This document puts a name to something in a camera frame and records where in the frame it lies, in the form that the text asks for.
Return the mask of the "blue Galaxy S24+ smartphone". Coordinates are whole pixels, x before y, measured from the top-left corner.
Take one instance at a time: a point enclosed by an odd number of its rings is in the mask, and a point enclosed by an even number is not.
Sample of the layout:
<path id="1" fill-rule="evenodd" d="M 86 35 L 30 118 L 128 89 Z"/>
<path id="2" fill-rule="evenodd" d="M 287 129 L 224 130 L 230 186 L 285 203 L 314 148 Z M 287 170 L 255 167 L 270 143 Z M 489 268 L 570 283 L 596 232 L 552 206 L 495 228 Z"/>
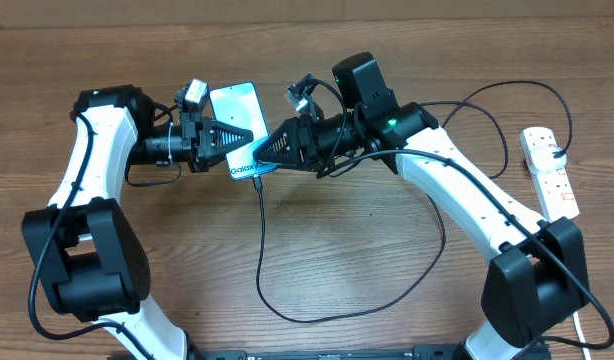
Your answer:
<path id="1" fill-rule="evenodd" d="M 250 130 L 253 140 L 226 155 L 230 177 L 234 181 L 274 172 L 277 165 L 258 162 L 253 158 L 256 150 L 269 136 L 255 85 L 243 82 L 214 89 L 209 93 L 216 119 L 228 125 Z"/>

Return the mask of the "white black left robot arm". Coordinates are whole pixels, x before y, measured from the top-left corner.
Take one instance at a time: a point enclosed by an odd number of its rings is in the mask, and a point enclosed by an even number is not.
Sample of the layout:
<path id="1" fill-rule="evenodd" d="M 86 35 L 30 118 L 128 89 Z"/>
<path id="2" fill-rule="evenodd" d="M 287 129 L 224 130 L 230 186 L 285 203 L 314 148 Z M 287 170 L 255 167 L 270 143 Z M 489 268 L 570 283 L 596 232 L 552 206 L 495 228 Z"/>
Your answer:
<path id="1" fill-rule="evenodd" d="M 175 326 L 150 294 L 146 252 L 120 207 L 131 164 L 190 157 L 198 170 L 253 140 L 251 131 L 203 116 L 201 99 L 180 99 L 193 134 L 165 149 L 159 104 L 131 84 L 85 90 L 70 114 L 77 126 L 70 161 L 46 208 L 27 212 L 21 231 L 34 263 L 27 300 L 36 332 L 59 341 L 104 329 L 136 359 L 199 359 L 190 335 Z"/>

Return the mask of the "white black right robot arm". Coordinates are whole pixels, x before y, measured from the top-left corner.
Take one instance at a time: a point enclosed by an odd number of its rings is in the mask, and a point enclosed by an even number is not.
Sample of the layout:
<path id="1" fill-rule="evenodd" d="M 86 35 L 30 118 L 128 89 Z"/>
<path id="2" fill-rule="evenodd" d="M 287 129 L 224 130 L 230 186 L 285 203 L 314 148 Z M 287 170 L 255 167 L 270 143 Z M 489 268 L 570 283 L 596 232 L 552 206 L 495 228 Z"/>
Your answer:
<path id="1" fill-rule="evenodd" d="M 316 80 L 292 85 L 288 119 L 254 158 L 281 168 L 337 170 L 335 158 L 361 151 L 422 189 L 468 235 L 488 273 L 485 322 L 456 350 L 460 359 L 512 359 L 587 303 L 583 237 L 569 219 L 548 220 L 506 194 L 455 146 L 421 105 L 399 104 L 368 52 L 333 67 L 343 103 L 326 118 L 313 102 Z"/>

